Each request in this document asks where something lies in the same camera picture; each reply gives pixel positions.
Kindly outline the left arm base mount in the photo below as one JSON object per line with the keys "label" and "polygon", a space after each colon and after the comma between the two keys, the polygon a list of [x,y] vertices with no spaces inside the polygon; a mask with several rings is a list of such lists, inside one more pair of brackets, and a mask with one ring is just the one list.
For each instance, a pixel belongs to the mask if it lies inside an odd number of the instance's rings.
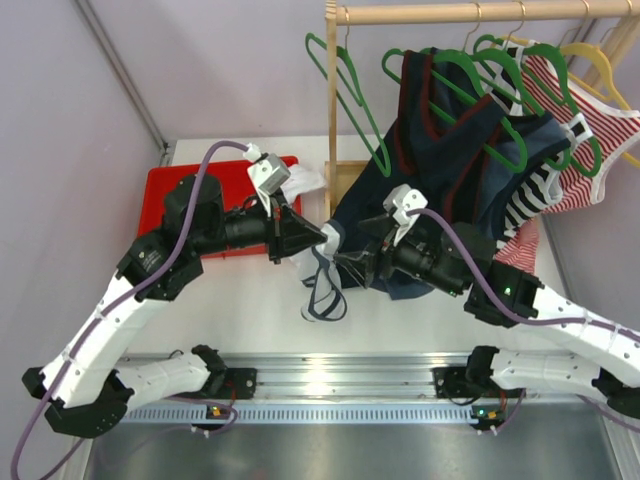
{"label": "left arm base mount", "polygon": [[205,399],[250,400],[256,391],[257,374],[255,368],[226,368],[214,373],[200,394]]}

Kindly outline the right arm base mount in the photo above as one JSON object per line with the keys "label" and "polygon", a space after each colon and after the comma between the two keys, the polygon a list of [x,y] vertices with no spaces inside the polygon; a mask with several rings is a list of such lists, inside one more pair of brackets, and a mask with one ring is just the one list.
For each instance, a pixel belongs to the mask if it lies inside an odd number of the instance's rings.
{"label": "right arm base mount", "polygon": [[436,367],[432,370],[435,394],[457,406],[469,406],[488,393],[488,388],[466,378],[461,366]]}

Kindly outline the white printed tank top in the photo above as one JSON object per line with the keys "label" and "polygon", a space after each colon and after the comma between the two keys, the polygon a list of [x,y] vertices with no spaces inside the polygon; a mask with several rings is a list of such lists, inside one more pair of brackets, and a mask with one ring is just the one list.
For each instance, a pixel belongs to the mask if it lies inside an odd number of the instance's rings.
{"label": "white printed tank top", "polygon": [[[326,186],[324,177],[298,164],[289,168],[290,177],[282,186],[288,202],[299,196],[320,190]],[[342,292],[342,282],[334,259],[342,246],[345,233],[335,220],[328,220],[321,227],[326,236],[324,243],[303,250],[290,258],[296,266],[302,285],[310,290],[300,314],[309,322],[337,322],[347,313],[348,305]]]}

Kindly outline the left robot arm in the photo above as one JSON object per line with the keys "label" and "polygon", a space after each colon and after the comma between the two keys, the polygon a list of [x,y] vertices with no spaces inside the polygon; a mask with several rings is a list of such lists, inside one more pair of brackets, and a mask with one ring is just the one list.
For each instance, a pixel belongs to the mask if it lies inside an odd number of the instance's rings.
{"label": "left robot arm", "polygon": [[221,184],[211,174],[182,178],[165,196],[164,208],[160,226],[132,243],[70,344],[22,377],[30,395],[47,402],[44,417],[56,433],[93,439],[161,399],[220,397],[227,367],[206,345],[140,367],[117,362],[149,320],[202,275],[202,257],[264,246],[269,260],[279,263],[326,239],[281,190],[267,202],[250,199],[225,210]]}

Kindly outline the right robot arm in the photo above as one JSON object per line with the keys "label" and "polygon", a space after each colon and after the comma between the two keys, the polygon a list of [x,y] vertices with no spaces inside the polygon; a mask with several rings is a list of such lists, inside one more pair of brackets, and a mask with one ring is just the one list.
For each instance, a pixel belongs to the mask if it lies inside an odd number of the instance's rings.
{"label": "right robot arm", "polygon": [[466,223],[449,224],[435,212],[413,213],[406,233],[387,215],[361,222],[372,241],[336,262],[363,287],[401,272],[451,296],[464,310],[499,328],[544,338],[562,354],[527,354],[475,347],[464,370],[467,395],[498,390],[562,392],[639,417],[639,334],[563,297],[538,277],[494,259],[495,241]]}

